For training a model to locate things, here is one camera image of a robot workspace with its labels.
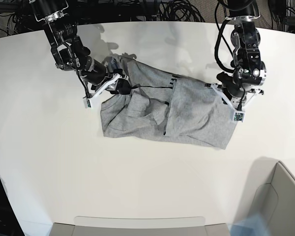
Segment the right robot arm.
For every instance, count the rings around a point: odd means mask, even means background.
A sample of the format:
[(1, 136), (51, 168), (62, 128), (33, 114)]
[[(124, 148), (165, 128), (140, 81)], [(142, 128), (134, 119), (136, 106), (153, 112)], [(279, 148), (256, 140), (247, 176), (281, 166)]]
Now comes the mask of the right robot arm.
[(30, 0), (37, 22), (51, 46), (56, 67), (63, 71), (75, 71), (81, 82), (85, 98), (92, 98), (102, 91), (128, 95), (132, 86), (122, 69), (108, 71), (107, 67), (93, 59), (91, 51), (84, 46), (77, 34), (77, 24), (69, 13), (65, 0)]

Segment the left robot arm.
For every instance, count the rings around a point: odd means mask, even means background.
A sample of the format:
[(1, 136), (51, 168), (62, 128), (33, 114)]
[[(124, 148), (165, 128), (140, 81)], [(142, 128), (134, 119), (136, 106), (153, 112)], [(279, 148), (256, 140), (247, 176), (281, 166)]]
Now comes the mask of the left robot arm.
[[(263, 85), (266, 79), (266, 66), (261, 60), (259, 50), (260, 33), (255, 27), (255, 20), (260, 17), (255, 0), (219, 0), (216, 7), (222, 6), (225, 20), (218, 27), (218, 38), (214, 47), (214, 57), (219, 67), (229, 75), (221, 75), (221, 90), (232, 105), (242, 105), (246, 95), (255, 87)], [(218, 57), (221, 40), (225, 40), (223, 31), (227, 23), (233, 23), (230, 39), (234, 47), (231, 50), (231, 67), (223, 65)]]

